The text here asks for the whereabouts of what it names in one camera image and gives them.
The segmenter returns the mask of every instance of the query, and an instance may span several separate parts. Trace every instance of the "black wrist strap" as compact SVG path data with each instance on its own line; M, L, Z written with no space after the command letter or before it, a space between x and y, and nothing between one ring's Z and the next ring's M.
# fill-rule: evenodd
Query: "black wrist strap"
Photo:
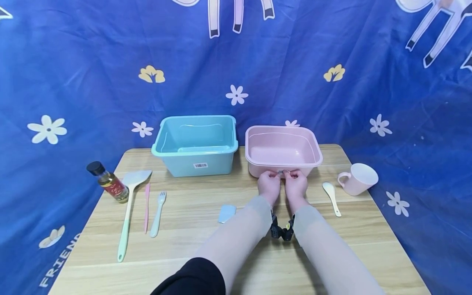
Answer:
M292 216L292 219L288 221L285 228L281 228L280 226L278 226L277 216L275 216L275 214L272 213L272 225L270 226L270 235L272 236L272 238L278 239L282 237L284 241L290 241L294 234L294 230L293 230L294 221L295 221L295 214Z

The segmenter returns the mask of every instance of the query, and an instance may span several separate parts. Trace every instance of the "blue plastic basin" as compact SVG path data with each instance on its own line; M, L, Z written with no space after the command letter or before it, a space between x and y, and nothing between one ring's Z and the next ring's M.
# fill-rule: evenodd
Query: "blue plastic basin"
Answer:
M233 116L167 117L151 152L174 177L229 174L238 148Z

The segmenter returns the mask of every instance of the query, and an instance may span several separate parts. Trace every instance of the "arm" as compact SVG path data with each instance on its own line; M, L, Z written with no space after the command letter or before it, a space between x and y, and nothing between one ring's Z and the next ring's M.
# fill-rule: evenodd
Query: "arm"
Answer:
M384 294L351 248L310 204L296 211L294 233L328 294Z
M237 273L272 224L272 205L280 193L280 177L275 172L265 172L259 177L260 196L253 198L244 209L238 211L197 251L195 257L208 259L220 270L226 286L226 294Z

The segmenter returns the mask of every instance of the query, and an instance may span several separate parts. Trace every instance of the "person's left hand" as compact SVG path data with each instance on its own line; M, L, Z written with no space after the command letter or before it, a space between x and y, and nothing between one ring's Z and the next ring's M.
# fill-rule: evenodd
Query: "person's left hand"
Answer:
M257 181L257 188L259 189L259 195L273 206L280 194L280 176L273 171L262 173Z

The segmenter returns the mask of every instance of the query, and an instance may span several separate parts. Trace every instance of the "pink mug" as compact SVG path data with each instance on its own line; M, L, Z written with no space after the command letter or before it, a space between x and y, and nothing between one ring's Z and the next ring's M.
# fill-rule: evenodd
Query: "pink mug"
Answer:
M346 193L356 196L376 184L379 181L379 176L372 167L356 163L351 166L351 172L340 173L337 176L337 181Z

